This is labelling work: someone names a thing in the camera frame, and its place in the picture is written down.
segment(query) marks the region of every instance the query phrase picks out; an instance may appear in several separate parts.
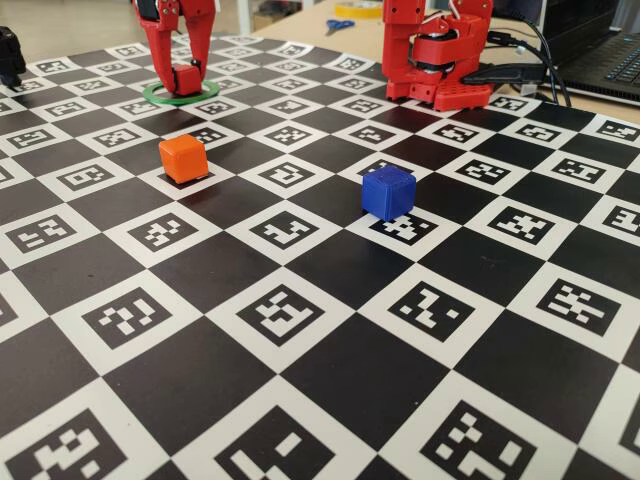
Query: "yellow tape roll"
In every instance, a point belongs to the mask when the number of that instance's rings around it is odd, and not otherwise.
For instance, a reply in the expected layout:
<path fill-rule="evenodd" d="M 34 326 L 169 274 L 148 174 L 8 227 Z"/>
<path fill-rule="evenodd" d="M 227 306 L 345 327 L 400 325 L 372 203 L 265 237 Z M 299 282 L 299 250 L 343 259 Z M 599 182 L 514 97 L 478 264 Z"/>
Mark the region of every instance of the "yellow tape roll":
<path fill-rule="evenodd" d="M 342 2 L 336 5 L 336 15 L 345 18 L 380 18 L 382 2 Z"/>

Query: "scissors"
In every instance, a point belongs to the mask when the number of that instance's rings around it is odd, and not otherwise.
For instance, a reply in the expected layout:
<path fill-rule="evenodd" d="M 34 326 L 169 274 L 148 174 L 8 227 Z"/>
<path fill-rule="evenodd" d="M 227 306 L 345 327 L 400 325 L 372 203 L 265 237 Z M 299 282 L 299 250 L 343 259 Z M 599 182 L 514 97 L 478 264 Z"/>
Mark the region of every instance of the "scissors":
<path fill-rule="evenodd" d="M 353 27 L 356 22 L 352 20 L 327 20 L 327 27 L 329 27 L 329 31 L 327 32 L 327 37 L 329 35 L 333 35 L 338 30 L 342 30 L 343 28 Z"/>

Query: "wooden table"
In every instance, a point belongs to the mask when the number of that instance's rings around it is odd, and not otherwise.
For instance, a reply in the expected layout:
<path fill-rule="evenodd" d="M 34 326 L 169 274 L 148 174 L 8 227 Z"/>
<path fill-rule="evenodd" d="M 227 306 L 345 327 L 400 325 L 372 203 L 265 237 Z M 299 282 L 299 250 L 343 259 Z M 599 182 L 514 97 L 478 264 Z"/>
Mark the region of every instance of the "wooden table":
<path fill-rule="evenodd" d="M 334 5 L 339 0 L 324 0 L 312 8 L 296 13 L 280 22 L 274 23 L 266 28 L 258 30 L 255 35 L 276 40 L 290 40 L 308 43 L 318 47 L 337 50 L 340 52 L 352 53 L 365 58 L 370 58 L 377 62 L 382 61 L 382 45 L 384 24 L 382 19 L 377 20 L 357 20 L 356 26 L 347 28 L 333 35 L 326 36 L 326 20 L 336 18 Z M 521 22 L 504 19 L 494 19 L 491 22 L 492 28 L 513 28 L 521 30 L 526 34 L 531 34 L 528 27 Z M 516 32 L 509 32 L 515 37 L 534 39 L 519 35 Z M 523 56 L 517 55 L 514 49 L 492 49 L 486 50 L 482 55 L 483 62 L 490 63 L 510 63 L 523 62 L 533 59 L 533 56 L 526 53 Z M 502 87 L 502 92 L 514 93 L 508 86 Z M 631 105 L 624 105 L 607 100 L 599 100 L 584 95 L 571 94 L 573 106 L 582 110 L 610 115 L 622 120 L 640 123 L 640 109 Z"/>

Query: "red robot arm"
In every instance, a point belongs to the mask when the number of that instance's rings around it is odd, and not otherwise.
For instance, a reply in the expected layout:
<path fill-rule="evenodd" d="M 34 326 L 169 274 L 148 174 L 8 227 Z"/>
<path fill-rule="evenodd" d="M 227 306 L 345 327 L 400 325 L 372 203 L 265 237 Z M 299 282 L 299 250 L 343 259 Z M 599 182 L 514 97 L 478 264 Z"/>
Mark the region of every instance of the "red robot arm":
<path fill-rule="evenodd" d="M 384 1 L 382 72 L 388 79 L 387 97 L 415 98 L 436 110 L 489 102 L 491 85 L 463 85 L 460 79 L 478 70 L 493 0 L 453 2 L 454 13 L 425 17 L 425 0 Z"/>
<path fill-rule="evenodd" d="M 201 90 L 207 60 L 215 5 L 213 0 L 135 0 L 136 15 L 147 34 L 153 66 L 171 93 L 190 95 Z M 191 43 L 191 65 L 171 65 L 171 32 L 183 15 Z"/>

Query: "orange cube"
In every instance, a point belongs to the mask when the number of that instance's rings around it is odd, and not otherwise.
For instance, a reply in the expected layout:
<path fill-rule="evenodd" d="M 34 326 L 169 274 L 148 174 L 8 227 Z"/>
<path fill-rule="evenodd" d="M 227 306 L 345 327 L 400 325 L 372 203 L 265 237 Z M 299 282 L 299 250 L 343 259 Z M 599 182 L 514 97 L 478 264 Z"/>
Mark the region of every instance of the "orange cube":
<path fill-rule="evenodd" d="M 191 135 L 164 140 L 159 148 L 164 171 L 174 182 L 189 182 L 209 173 L 204 144 Z"/>

